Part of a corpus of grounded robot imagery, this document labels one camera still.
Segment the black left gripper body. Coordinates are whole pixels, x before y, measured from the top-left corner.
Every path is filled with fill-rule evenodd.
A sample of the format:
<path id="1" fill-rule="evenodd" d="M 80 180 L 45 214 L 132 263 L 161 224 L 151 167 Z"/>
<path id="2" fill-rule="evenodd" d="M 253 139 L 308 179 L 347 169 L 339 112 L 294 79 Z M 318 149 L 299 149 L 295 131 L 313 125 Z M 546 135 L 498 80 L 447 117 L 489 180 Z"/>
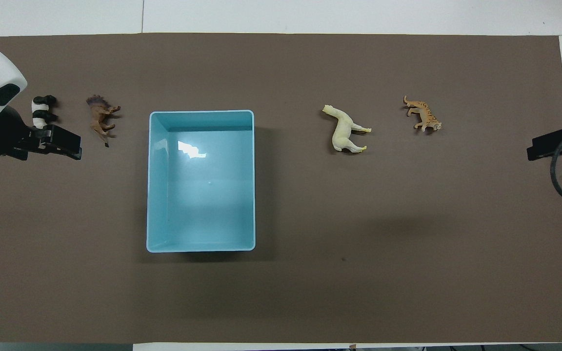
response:
<path id="1" fill-rule="evenodd" d="M 15 158 L 25 161 L 30 153 L 59 154 L 81 160 L 81 137 L 53 124 L 42 129 L 29 127 L 28 136 L 15 144 Z"/>

